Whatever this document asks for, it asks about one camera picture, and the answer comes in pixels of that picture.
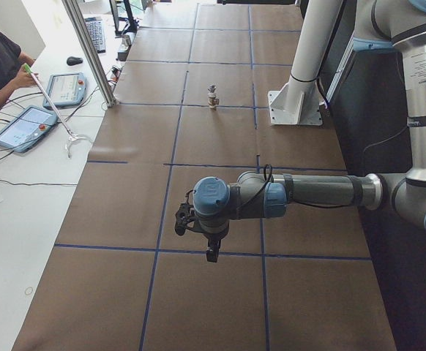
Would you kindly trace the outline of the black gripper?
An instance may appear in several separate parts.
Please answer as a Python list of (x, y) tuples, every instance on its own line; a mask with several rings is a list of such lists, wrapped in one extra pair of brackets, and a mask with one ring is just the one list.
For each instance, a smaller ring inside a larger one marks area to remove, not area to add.
[(208, 240), (206, 259), (208, 262), (216, 263), (220, 250), (220, 241), (227, 236), (229, 229), (225, 228), (218, 233), (209, 233), (203, 230), (203, 236)]

